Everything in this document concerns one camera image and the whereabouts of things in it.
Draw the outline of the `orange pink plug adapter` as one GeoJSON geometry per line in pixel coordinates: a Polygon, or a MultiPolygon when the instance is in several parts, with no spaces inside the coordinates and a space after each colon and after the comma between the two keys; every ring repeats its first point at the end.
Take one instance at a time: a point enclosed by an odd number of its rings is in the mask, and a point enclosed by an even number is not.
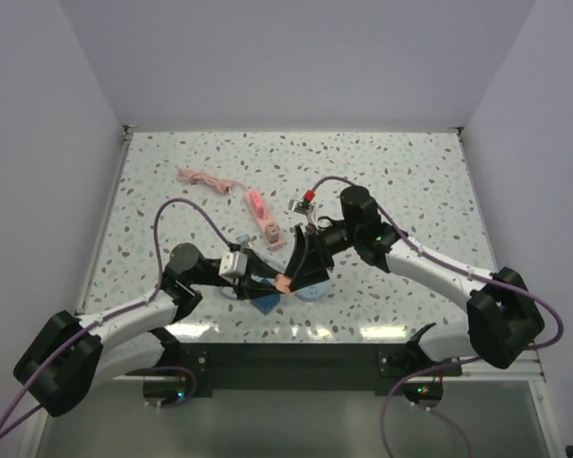
{"type": "Polygon", "coordinates": [[[279,274],[275,278],[275,283],[274,283],[275,288],[278,292],[280,292],[283,295],[294,294],[294,292],[290,288],[290,284],[291,284],[291,278],[283,274],[279,274]]]}

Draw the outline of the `pink brown plug adapter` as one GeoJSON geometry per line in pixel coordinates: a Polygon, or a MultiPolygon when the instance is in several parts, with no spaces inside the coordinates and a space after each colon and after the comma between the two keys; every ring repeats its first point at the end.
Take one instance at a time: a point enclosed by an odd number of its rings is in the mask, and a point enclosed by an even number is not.
{"type": "Polygon", "coordinates": [[[280,239],[280,228],[275,222],[270,222],[265,226],[265,238],[269,243],[276,243],[280,239]]]}

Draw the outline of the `pink power strip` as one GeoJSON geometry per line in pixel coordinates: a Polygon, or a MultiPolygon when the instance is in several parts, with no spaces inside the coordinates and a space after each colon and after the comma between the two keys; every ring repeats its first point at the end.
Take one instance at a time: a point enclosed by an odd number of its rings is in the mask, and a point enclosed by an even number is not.
{"type": "Polygon", "coordinates": [[[252,218],[255,220],[262,234],[262,237],[265,240],[267,248],[270,251],[277,251],[285,246],[286,241],[284,239],[281,228],[277,220],[272,216],[268,205],[265,203],[259,191],[236,179],[216,177],[209,175],[206,172],[197,171],[186,167],[177,168],[177,179],[187,183],[203,183],[204,185],[210,187],[214,191],[224,196],[230,195],[234,187],[243,188],[245,205],[248,208],[252,218]],[[280,239],[276,243],[269,243],[265,238],[265,226],[270,222],[275,222],[281,231],[280,239]]]}

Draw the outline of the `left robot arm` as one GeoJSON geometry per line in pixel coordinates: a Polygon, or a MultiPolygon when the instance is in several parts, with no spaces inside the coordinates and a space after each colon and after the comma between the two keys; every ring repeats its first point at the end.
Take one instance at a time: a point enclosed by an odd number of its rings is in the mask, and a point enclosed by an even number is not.
{"type": "Polygon", "coordinates": [[[254,250],[230,245],[209,259],[191,243],[174,248],[159,271],[159,284],[143,296],[91,315],[61,311],[32,341],[13,375],[40,407],[59,417],[80,404],[92,388],[129,372],[181,368],[183,351],[168,327],[192,314],[202,301],[197,286],[231,290],[240,300],[278,294],[280,271],[254,250]]]}

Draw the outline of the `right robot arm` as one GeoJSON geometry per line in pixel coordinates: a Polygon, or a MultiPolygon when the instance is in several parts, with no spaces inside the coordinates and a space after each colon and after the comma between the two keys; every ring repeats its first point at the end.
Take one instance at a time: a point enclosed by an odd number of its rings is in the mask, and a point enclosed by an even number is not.
{"type": "Polygon", "coordinates": [[[326,227],[314,216],[314,197],[307,191],[289,204],[290,211],[308,220],[295,229],[285,271],[289,291],[327,281],[334,255],[353,249],[367,265],[415,281],[465,313],[465,323],[442,328],[428,324],[414,335],[406,352],[412,372],[426,375],[440,362],[459,357],[478,357],[505,369],[544,330],[541,313],[518,272],[480,269],[429,249],[398,228],[365,187],[342,190],[342,217],[326,227]]]}

